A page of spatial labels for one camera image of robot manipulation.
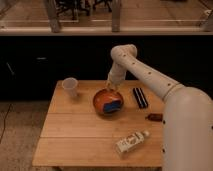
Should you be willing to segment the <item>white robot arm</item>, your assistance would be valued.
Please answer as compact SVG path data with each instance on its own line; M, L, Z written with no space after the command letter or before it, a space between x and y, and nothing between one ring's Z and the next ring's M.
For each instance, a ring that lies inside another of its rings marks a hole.
M119 86L131 72L164 102L162 171L213 171L213 99L139 61L133 44L110 55L108 84Z

